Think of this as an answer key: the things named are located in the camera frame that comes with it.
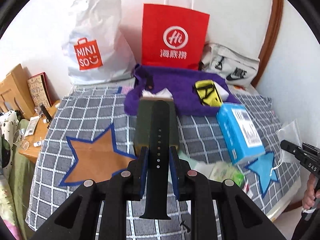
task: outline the small bottle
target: small bottle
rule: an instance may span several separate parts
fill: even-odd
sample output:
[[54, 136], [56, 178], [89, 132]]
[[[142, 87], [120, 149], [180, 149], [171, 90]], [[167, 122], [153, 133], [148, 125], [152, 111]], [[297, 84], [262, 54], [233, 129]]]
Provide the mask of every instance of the small bottle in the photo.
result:
[[44, 143], [44, 140], [42, 140], [42, 141], [37, 141], [37, 142], [33, 143], [33, 146], [34, 146], [34, 147], [38, 147], [38, 146], [43, 145], [43, 143]]

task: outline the blue padding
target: blue padding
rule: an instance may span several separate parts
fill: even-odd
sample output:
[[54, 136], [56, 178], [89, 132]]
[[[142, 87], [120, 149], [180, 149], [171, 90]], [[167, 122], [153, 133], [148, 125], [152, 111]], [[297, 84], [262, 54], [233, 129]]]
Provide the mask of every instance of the blue padding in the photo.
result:
[[176, 199], [179, 199], [178, 177], [177, 177], [177, 171], [176, 171], [176, 167], [174, 165], [173, 155], [172, 155], [171, 149], [169, 149], [169, 165], [170, 165], [173, 193], [176, 196]]
[[148, 152], [149, 152], [149, 149], [147, 148], [146, 153], [144, 155], [143, 167], [142, 167], [141, 176], [140, 176], [140, 182], [141, 182], [140, 197], [141, 198], [144, 194], [144, 190], [146, 187], [147, 170], [148, 170]]

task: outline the haidilao logo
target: haidilao logo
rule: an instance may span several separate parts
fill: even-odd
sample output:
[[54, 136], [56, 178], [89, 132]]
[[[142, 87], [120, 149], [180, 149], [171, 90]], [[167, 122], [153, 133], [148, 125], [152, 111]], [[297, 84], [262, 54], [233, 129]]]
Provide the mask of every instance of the haidilao logo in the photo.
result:
[[170, 49], [182, 49], [188, 43], [188, 33], [180, 26], [171, 26], [164, 31], [163, 41]]

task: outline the white wall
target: white wall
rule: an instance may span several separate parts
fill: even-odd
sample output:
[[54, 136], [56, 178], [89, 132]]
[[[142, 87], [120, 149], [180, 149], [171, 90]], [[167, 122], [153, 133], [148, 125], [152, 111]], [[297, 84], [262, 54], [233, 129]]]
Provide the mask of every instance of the white wall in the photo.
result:
[[[68, 8], [74, 0], [31, 0], [0, 40], [0, 80], [18, 63], [31, 75], [45, 71], [56, 96], [68, 93], [71, 84], [61, 42], [69, 24]], [[122, 30], [134, 55], [141, 59], [143, 3], [164, 0], [122, 0]], [[272, 0], [195, 0], [194, 9], [210, 14], [208, 37], [250, 57], [259, 55], [268, 26]], [[187, 6], [187, 0], [169, 0]]]
[[[320, 45], [295, 8], [285, 0], [280, 32], [257, 90], [273, 98], [282, 122], [298, 119], [303, 142], [320, 147]], [[303, 198], [309, 172], [301, 169]]]

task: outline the blue packaging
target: blue packaging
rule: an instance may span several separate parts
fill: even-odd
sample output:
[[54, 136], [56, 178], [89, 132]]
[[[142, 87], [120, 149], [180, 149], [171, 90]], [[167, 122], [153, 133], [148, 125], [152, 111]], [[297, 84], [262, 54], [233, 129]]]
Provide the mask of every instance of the blue packaging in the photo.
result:
[[216, 117], [233, 164], [252, 161], [266, 153], [243, 105], [223, 103]]

